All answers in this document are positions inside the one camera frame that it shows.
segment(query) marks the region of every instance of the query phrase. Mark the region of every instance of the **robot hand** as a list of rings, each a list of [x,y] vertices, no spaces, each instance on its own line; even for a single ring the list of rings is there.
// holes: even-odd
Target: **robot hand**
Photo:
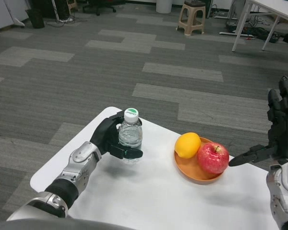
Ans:
[[[241,154],[229,162],[237,166],[252,161],[253,163],[272,158],[267,185],[271,194],[271,212],[281,230],[288,230],[288,78],[279,81],[280,95],[271,90],[268,95],[268,119],[273,124],[268,131],[269,144],[256,145],[250,151]]]
[[[86,188],[89,177],[103,154],[109,152],[120,159],[142,157],[141,150],[119,143],[117,125],[123,122],[123,116],[124,111],[120,111],[104,119],[96,128],[91,140],[71,153],[67,166],[52,184],[7,220],[67,217],[68,209]]]

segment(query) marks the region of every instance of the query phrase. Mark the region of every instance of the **plastic bottle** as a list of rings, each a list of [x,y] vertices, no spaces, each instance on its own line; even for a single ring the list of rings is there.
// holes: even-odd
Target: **plastic bottle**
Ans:
[[[143,139],[142,126],[139,122],[139,112],[134,108],[125,110],[124,121],[119,127],[119,141],[124,146],[141,149]],[[139,159],[126,159],[126,163],[134,164]]]

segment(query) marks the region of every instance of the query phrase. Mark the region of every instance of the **floor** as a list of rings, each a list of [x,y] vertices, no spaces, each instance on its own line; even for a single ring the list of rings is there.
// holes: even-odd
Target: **floor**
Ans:
[[[79,12],[61,28],[27,22],[2,32],[0,221],[35,195],[32,175],[108,106],[135,107],[140,117],[196,132],[233,156],[267,144],[267,93],[288,76],[288,44],[263,52],[263,41],[242,38],[232,53],[234,37],[218,34],[221,19],[185,37],[175,30],[178,8],[167,15],[147,5],[116,8],[99,17]]]

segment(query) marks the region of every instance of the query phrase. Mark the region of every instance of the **yellow lemon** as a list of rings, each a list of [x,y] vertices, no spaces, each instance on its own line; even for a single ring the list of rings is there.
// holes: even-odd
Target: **yellow lemon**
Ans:
[[[193,157],[201,146],[201,139],[196,133],[185,133],[175,143],[175,151],[181,158]]]

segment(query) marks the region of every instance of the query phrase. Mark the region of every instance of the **white table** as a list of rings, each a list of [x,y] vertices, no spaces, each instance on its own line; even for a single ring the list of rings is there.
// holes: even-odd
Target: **white table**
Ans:
[[[244,5],[243,8],[243,12],[241,14],[240,17],[240,21],[242,23],[240,23],[240,26],[238,28],[238,34],[234,43],[234,46],[232,48],[232,52],[235,52],[236,47],[237,47],[237,43],[238,40],[240,39],[240,35],[242,33],[242,29],[243,26],[245,24],[245,21],[251,11],[252,5],[255,4],[257,6],[263,7],[265,9],[267,9],[268,11],[270,11],[271,13],[275,13],[277,15],[277,18],[271,28],[271,31],[264,43],[264,46],[262,48],[262,50],[264,50],[265,46],[267,45],[267,43],[270,41],[270,38],[273,34],[273,31],[275,29],[275,26],[277,25],[279,18],[282,17],[284,19],[288,20],[288,1],[285,0],[247,0],[247,2]]]
[[[31,187],[44,191],[66,166],[71,152],[90,139],[104,118],[118,111],[115,107],[102,111],[34,174]],[[103,155],[70,209],[71,217],[139,230],[278,229],[270,212],[267,171],[245,164],[228,168],[213,184],[194,184],[174,162],[174,144],[180,135],[142,122],[142,159],[130,166]]]

